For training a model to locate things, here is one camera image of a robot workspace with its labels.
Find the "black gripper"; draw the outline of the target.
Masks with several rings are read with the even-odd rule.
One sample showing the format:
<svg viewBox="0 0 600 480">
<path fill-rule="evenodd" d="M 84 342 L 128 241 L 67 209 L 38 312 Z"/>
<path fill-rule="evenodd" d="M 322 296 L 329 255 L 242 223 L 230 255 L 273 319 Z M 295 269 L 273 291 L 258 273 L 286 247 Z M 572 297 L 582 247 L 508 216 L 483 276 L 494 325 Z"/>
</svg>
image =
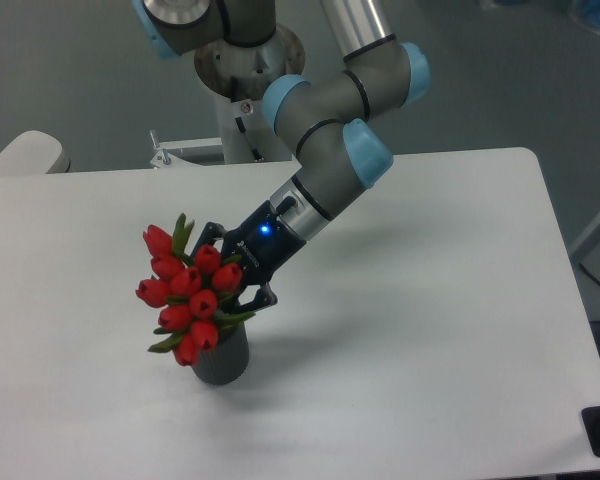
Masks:
<svg viewBox="0 0 600 480">
<path fill-rule="evenodd" d="M 223 240 L 221 252 L 215 248 L 219 240 Z M 278 303 L 268 282 L 306 243 L 279 219 L 272 203 L 265 201 L 239 227 L 228 232 L 221 224 L 208 222 L 186 258 L 223 260 L 223 256 L 240 255 L 241 285 L 260 286 L 251 301 L 236 302 L 232 312 L 256 312 Z"/>
</svg>

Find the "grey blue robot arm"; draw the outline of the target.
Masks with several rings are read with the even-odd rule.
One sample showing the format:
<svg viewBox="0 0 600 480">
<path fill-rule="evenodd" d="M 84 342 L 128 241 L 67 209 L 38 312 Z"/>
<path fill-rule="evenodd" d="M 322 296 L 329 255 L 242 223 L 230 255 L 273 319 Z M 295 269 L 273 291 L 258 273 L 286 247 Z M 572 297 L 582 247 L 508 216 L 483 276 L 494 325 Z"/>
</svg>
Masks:
<svg viewBox="0 0 600 480">
<path fill-rule="evenodd" d="M 420 98 L 430 68 L 420 49 L 396 39 L 377 1 L 326 1 L 323 11 L 345 64 L 334 79 L 312 84 L 303 56 L 272 1 L 137 1 L 134 10 L 165 57 L 193 53 L 199 78 L 234 102 L 256 101 L 273 135 L 300 169 L 238 228 L 210 223 L 201 244 L 221 241 L 241 259 L 247 304 L 228 313 L 276 303 L 274 272 L 390 168 L 392 153 L 369 121 Z"/>
</svg>

